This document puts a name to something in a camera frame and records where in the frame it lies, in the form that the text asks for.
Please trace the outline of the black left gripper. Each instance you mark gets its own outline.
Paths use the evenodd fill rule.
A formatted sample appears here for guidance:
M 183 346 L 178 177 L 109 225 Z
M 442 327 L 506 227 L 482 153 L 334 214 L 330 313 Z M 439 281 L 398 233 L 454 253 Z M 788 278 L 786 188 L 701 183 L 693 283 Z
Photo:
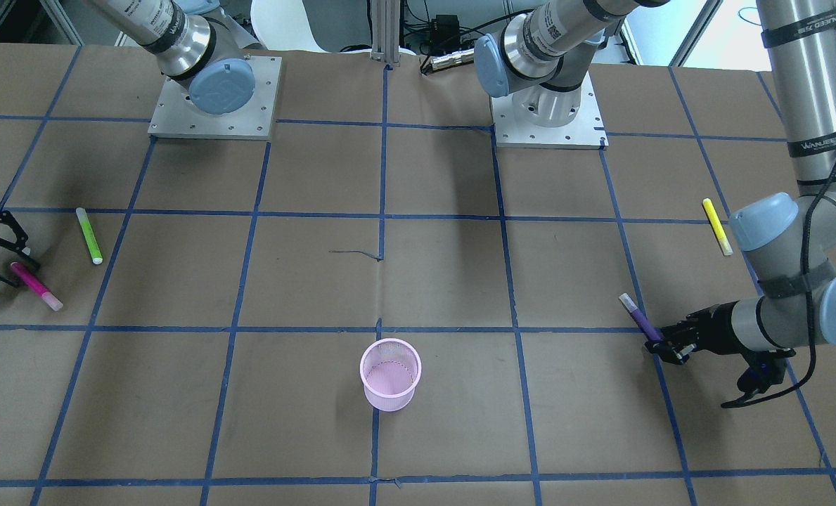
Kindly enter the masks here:
M 717 304 L 671 325 L 657 327 L 662 340 L 645 343 L 645 349 L 667 364 L 684 365 L 693 352 L 707 350 L 720 356 L 740 353 L 742 345 L 732 326 L 735 304 Z

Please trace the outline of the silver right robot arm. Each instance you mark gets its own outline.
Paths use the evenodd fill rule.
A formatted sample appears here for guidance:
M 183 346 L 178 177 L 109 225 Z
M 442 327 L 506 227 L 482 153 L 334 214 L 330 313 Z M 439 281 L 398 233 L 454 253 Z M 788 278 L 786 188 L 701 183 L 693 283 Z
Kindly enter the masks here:
M 90 1 L 90 6 L 139 47 L 154 55 L 158 70 L 184 90 L 196 111 L 225 115 L 256 92 L 256 77 L 235 39 L 241 26 L 219 1 Z M 15 217 L 0 208 L 0 248 L 38 269 L 29 240 Z M 0 282 L 19 282 L 0 273 Z

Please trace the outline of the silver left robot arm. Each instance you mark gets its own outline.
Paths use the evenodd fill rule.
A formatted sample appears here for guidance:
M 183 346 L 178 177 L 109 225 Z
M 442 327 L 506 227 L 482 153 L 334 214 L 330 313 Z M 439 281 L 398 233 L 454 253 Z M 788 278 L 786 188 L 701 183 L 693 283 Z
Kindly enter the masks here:
M 569 54 L 639 8 L 662 1 L 549 1 L 475 45 L 491 97 L 527 89 L 570 92 L 587 65 Z M 733 212 L 729 225 L 761 295 L 690 313 L 646 344 L 683 364 L 696 351 L 783 358 L 836 345 L 836 1 L 759 1 L 766 49 L 798 196 L 774 193 Z

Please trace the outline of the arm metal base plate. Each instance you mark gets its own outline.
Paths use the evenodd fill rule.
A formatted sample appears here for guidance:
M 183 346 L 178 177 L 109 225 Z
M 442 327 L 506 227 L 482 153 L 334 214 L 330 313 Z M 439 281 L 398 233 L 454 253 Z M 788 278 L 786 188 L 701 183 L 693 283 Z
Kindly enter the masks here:
M 489 105 L 499 147 L 601 150 L 610 144 L 589 73 L 569 92 L 535 86 L 491 97 Z
M 270 141 L 283 59 L 228 58 L 209 64 L 186 86 L 167 78 L 148 134 L 179 140 Z

